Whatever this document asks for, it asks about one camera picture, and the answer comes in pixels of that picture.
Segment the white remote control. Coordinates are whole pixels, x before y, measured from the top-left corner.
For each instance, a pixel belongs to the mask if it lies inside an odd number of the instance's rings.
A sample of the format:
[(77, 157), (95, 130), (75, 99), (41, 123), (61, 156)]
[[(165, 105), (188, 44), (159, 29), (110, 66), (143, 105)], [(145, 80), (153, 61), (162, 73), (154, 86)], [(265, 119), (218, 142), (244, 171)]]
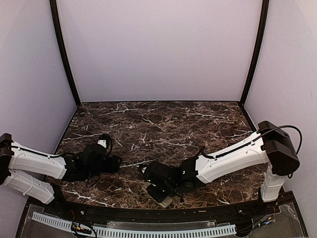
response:
[(142, 190), (162, 208), (167, 208), (173, 201), (165, 190), (155, 184), (146, 182)]

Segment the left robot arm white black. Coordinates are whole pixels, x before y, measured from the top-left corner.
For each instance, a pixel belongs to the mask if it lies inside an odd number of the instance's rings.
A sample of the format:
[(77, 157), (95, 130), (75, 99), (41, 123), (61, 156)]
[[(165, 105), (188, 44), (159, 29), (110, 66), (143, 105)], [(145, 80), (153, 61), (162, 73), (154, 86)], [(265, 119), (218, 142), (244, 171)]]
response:
[(112, 139), (102, 134), (97, 143), (88, 144), (78, 153), (60, 155), (36, 151), (13, 141), (11, 134), (0, 137), (0, 183), (31, 196), (66, 216), (70, 206), (59, 187), (34, 178), (30, 173), (50, 176), (67, 182), (86, 181), (101, 174), (119, 171), (122, 159), (112, 155)]

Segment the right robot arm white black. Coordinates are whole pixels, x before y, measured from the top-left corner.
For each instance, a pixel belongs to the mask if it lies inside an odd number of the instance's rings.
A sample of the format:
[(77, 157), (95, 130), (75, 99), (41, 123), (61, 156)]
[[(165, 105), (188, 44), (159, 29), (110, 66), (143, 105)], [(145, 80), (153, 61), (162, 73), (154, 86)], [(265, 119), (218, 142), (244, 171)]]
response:
[(140, 167), (139, 172), (149, 183), (145, 191), (162, 207), (167, 207), (172, 196), (181, 196), (238, 170), (267, 164), (260, 199), (253, 203), (257, 215), (265, 214), (278, 198), (286, 179), (299, 168), (300, 161), (299, 150), (294, 148), (284, 125), (262, 121), (258, 126), (258, 131), (222, 150), (206, 154), (202, 147), (178, 167), (157, 161)]

